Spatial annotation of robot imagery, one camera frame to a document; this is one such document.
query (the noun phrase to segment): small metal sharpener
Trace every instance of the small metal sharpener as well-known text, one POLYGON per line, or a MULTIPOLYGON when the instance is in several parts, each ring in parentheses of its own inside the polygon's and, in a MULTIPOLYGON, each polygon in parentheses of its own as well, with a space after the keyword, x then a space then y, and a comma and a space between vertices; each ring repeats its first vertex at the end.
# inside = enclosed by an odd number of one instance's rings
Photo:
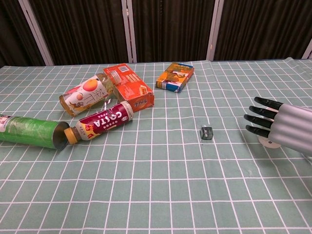
POLYGON ((213 138, 213 136, 214 136, 214 133, 213 133, 212 127, 208 127, 206 125, 201 126, 200 137, 203 140, 211 140, 213 138))

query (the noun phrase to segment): plastic bottle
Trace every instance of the plastic bottle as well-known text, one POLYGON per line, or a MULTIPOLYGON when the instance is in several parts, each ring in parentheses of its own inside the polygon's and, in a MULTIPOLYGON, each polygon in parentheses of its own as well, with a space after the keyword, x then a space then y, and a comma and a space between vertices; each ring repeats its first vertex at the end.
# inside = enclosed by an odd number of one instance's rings
POLYGON ((59 101, 65 111, 74 117, 107 98, 112 94, 114 85, 120 82, 114 74, 99 73, 59 96, 59 101))
POLYGON ((80 119, 75 127, 64 130, 70 144, 79 140, 91 140, 103 132, 122 125, 133 118, 131 105, 122 101, 112 108, 80 119))

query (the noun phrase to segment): orange box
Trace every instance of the orange box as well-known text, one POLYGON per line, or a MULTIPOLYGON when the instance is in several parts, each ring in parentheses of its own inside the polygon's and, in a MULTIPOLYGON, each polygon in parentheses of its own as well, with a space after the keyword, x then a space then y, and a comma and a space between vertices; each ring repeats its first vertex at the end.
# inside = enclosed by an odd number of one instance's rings
POLYGON ((134 112, 154 105, 154 93, 140 77, 125 64, 104 68, 105 74, 111 74, 120 83, 115 85, 114 95, 118 101, 127 101, 134 112))
POLYGON ((193 66, 173 62, 160 75, 156 81, 156 87, 180 93, 189 78, 192 76, 193 72, 193 66))

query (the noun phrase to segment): grid pattern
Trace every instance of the grid pattern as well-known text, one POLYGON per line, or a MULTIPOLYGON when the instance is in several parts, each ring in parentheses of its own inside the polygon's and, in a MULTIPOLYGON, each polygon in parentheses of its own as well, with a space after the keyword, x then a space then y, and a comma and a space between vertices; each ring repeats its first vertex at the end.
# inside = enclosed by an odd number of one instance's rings
MULTIPOLYGON (((179 94, 154 88, 169 63, 130 64, 154 108, 91 141, 61 152, 0 142, 0 232, 312 233, 312 158, 264 148, 243 119, 255 96, 312 107, 311 61, 188 64, 179 94)), ((103 103, 72 119, 59 95, 104 67, 3 67, 0 113, 73 126, 103 103)))

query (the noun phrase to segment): snack box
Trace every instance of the snack box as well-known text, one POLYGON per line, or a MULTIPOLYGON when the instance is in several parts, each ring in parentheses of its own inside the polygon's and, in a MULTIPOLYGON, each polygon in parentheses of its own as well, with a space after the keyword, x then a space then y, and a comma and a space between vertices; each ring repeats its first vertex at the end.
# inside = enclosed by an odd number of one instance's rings
POLYGON ((152 89, 127 64, 122 63, 103 70, 105 74, 110 73, 114 77, 114 80, 112 79, 115 84, 113 94, 119 102, 127 101, 134 112, 154 105, 152 89))
POLYGON ((180 93, 193 72, 193 66, 173 62, 160 75, 156 87, 180 93))

